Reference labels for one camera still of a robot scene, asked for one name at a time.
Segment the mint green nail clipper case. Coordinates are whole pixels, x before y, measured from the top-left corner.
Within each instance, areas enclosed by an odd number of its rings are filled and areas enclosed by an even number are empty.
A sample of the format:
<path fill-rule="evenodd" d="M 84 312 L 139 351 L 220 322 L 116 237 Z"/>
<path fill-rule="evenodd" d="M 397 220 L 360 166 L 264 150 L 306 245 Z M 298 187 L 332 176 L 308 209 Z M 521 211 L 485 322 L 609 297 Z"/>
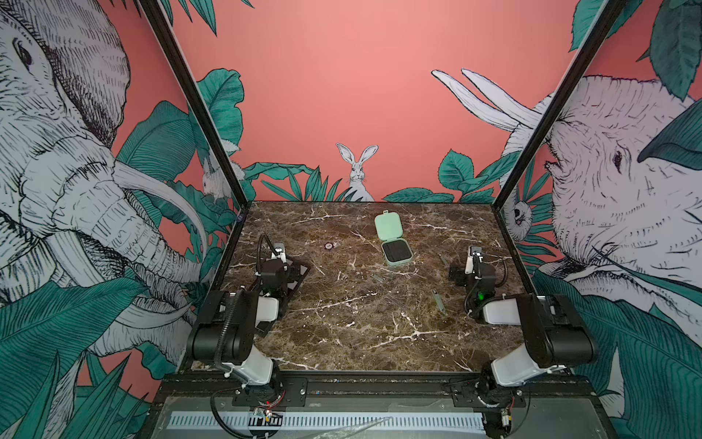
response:
<path fill-rule="evenodd" d="M 409 263 L 413 253 L 409 243 L 404 239 L 400 215 L 397 212 L 384 210 L 374 219 L 381 250 L 389 266 L 399 266 Z"/>

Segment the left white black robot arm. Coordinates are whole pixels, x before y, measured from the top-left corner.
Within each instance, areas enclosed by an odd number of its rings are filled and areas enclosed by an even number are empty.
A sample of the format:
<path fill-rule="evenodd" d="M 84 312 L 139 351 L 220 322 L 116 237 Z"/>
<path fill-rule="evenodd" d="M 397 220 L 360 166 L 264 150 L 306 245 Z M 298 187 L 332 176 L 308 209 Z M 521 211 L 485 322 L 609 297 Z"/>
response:
<path fill-rule="evenodd" d="M 215 291 L 206 301 L 188 336 L 186 353 L 226 378 L 248 386 L 269 386 L 274 361 L 254 346 L 259 325 L 272 325 L 282 315 L 290 265 L 274 258 L 263 263 L 254 284 L 236 292 Z"/>

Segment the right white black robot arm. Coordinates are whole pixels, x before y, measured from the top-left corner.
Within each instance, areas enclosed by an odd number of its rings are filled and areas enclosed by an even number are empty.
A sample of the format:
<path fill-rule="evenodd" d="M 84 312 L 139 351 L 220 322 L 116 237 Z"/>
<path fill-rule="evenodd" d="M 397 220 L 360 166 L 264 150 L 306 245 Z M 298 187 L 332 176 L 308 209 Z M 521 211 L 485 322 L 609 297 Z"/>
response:
<path fill-rule="evenodd" d="M 544 374 L 590 364 L 598 345 L 570 298 L 514 294 L 498 296 L 495 267 L 474 263 L 449 266 L 449 280 L 462 287 L 464 311 L 479 324 L 520 327 L 523 343 L 484 366 L 476 384 L 488 395 L 518 388 Z"/>

